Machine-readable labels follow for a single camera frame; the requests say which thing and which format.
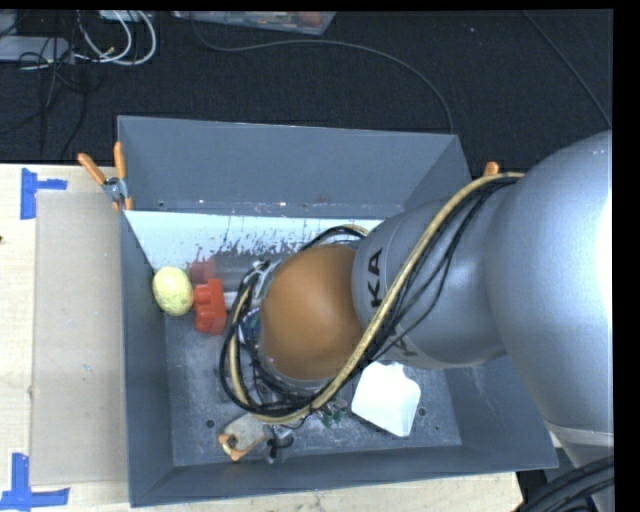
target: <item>yellow ball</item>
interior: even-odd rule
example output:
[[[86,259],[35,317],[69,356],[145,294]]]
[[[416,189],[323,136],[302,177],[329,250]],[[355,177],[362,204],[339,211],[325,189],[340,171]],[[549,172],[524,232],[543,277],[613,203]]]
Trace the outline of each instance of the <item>yellow ball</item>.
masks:
[[[193,286],[184,270],[162,267],[153,276],[151,285],[158,305],[168,314],[181,316],[191,309]]]

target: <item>black carpet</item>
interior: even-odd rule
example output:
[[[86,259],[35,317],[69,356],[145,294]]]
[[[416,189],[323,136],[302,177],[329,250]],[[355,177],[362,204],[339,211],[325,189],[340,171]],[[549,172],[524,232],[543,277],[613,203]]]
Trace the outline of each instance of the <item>black carpet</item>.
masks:
[[[20,12],[19,34],[58,33],[86,49],[75,12]],[[197,24],[203,38],[224,47],[296,38],[371,48],[406,63],[435,93],[412,70],[362,48],[215,52],[188,20],[154,12],[158,51],[141,66],[78,60],[27,71],[15,62],[0,64],[0,162],[74,162],[84,151],[99,165],[111,164],[116,118],[135,114],[453,131],[474,175],[487,160],[528,170],[610,127],[613,10],[527,13],[338,12],[322,36]],[[83,21],[100,48],[122,44],[118,25],[95,11],[86,11]],[[142,26],[137,32],[142,54],[149,37]]]

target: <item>wooden table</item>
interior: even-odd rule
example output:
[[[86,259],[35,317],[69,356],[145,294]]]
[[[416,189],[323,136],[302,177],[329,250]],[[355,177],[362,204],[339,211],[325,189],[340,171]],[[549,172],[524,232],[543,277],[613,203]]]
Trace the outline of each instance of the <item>wooden table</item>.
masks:
[[[37,219],[20,220],[22,165],[0,164],[0,491],[10,454],[29,454]],[[62,178],[75,190],[97,188],[79,166],[28,165],[39,179]],[[108,176],[113,169],[103,169]],[[105,208],[105,215],[113,212]],[[62,250],[48,247],[47,250]],[[73,439],[73,432],[68,433]],[[73,511],[128,510],[125,482],[66,482]],[[174,510],[510,512],[521,501],[513,473],[172,505]]]

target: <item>bin floor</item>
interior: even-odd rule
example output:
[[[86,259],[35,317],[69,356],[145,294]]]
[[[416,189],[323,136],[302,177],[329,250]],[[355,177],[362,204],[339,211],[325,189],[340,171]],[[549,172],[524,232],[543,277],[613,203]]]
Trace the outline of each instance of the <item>bin floor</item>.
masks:
[[[218,381],[222,338],[197,332],[193,322],[193,312],[165,318],[176,466],[229,462],[217,436],[227,424],[245,414],[226,397]],[[394,436],[349,410],[330,426],[314,415],[293,432],[294,442],[283,450],[283,458],[462,444],[445,372],[405,367],[405,373],[422,390],[409,436]],[[356,385],[357,378],[339,393],[347,404],[351,403]],[[245,459],[262,459],[265,449],[257,447]]]

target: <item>blue tape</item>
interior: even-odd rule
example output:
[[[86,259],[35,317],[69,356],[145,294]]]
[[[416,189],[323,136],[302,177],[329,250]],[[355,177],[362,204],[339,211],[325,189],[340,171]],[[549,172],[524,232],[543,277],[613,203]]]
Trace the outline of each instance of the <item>blue tape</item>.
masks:
[[[55,507],[66,505],[70,488],[59,491],[32,492],[29,487],[29,457],[21,453],[11,456],[11,490],[0,496],[0,510],[29,512],[32,507]]]
[[[41,189],[66,190],[66,180],[49,179],[38,181],[38,174],[22,168],[22,187],[20,194],[20,219],[33,219],[36,216],[36,192]]]

